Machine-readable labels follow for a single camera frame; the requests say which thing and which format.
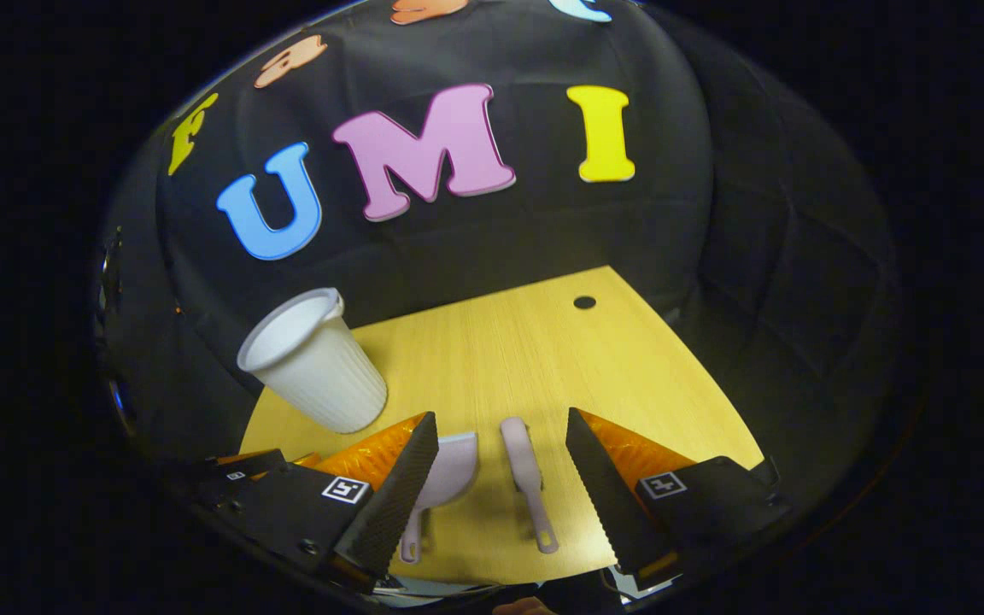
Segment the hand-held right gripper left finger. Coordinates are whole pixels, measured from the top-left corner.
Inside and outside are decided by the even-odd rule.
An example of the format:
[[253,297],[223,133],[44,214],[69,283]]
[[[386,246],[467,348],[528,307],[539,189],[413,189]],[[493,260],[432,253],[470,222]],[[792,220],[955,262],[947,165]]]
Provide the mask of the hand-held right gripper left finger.
[[306,577],[371,590],[385,577],[440,450],[418,413],[273,487],[203,489],[224,530]]

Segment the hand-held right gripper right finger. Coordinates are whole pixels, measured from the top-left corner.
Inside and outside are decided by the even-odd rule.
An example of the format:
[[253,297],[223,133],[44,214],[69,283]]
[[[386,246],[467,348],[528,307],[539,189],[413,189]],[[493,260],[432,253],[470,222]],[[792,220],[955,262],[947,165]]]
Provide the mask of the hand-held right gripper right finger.
[[792,507],[761,468],[689,460],[572,407],[565,445],[612,545],[638,583],[713,575],[758,548]]

